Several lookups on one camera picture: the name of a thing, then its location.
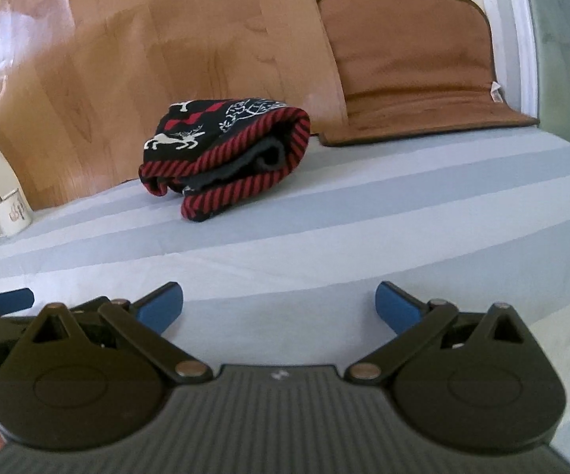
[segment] mug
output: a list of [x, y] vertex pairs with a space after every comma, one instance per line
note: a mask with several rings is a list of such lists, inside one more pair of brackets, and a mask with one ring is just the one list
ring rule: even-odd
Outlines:
[[19, 189], [6, 194], [0, 201], [0, 237], [11, 237], [28, 228], [33, 221]]

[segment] brown mat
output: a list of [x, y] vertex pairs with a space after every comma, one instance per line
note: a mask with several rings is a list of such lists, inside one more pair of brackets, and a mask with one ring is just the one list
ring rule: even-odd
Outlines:
[[250, 96], [346, 123], [315, 0], [0, 0], [0, 150], [34, 209], [137, 177], [170, 103]]
[[537, 120], [491, 97], [491, 31], [470, 0], [318, 0], [342, 80], [338, 146]]

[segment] wood grain panel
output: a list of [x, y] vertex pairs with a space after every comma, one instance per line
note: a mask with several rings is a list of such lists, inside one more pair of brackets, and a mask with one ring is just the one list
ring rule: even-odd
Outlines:
[[250, 96], [346, 124], [315, 0], [0, 0], [0, 149], [34, 209], [135, 178], [170, 103]]

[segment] white embroidered design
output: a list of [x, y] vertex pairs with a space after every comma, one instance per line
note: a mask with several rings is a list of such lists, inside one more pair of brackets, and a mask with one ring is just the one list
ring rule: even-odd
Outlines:
[[188, 112], [188, 104], [189, 104], [189, 103], [192, 103], [192, 102], [194, 102], [194, 101], [195, 101], [195, 100], [188, 100], [187, 102], [173, 103], [173, 104], [171, 105], [171, 107], [177, 107], [177, 106], [179, 106], [179, 107], [180, 107], [180, 109], [179, 109], [180, 112]]
[[232, 126], [241, 119], [249, 119], [257, 115], [269, 112], [274, 109], [287, 107], [286, 103], [273, 102], [272, 100], [244, 100], [236, 102], [228, 107], [226, 111], [226, 120], [219, 123], [219, 129], [226, 133]]
[[200, 132], [202, 126], [195, 128], [189, 132], [176, 132], [173, 134], [165, 134], [165, 133], [158, 133], [153, 139], [149, 139], [145, 142], [145, 150], [157, 150], [158, 145], [160, 144], [179, 144], [176, 146], [176, 150], [183, 150], [184, 148], [188, 148], [192, 150], [196, 148], [199, 143], [195, 140], [195, 137], [199, 137], [200, 135], [204, 135], [206, 132]]

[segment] white sticker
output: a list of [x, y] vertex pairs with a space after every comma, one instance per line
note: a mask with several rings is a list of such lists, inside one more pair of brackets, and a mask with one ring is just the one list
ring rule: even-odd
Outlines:
[[504, 103], [502, 95], [500, 94], [500, 89], [502, 89], [502, 86], [500, 84], [498, 84], [497, 82], [491, 83], [491, 98], [496, 103]]

